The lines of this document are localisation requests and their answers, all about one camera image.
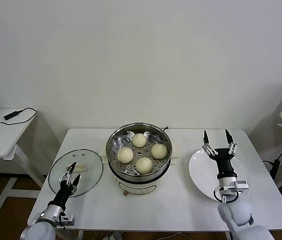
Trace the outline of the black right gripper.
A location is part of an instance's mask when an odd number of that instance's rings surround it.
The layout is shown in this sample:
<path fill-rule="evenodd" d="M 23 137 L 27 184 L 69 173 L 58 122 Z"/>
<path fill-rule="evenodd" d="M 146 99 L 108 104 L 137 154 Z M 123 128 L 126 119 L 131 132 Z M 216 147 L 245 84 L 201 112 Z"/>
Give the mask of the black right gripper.
<path fill-rule="evenodd" d="M 234 139 L 230 132 L 225 129 L 226 139 L 229 144 L 229 148 L 212 148 L 210 146 L 209 138 L 206 130 L 204 130 L 203 136 L 203 150 L 208 156 L 211 156 L 211 159 L 214 160 L 217 164 L 218 174 L 217 178 L 229 178 L 236 177 L 236 173 L 231 165 L 231 159 L 236 154 L 237 143 L 234 142 Z"/>

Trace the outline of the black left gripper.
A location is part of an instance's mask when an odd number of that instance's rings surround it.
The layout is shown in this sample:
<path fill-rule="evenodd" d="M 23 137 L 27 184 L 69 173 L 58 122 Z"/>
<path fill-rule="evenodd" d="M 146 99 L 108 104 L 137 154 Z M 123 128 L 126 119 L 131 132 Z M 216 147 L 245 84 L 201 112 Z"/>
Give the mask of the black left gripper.
<path fill-rule="evenodd" d="M 72 173 L 75 169 L 75 166 L 76 166 L 76 162 L 73 162 L 63 172 L 61 178 L 60 190 L 57 192 L 56 196 L 54 197 L 54 205 L 59 206 L 61 208 L 65 208 L 68 198 L 77 191 L 77 186 L 80 180 L 80 174 L 76 176 L 73 183 L 71 184 Z"/>

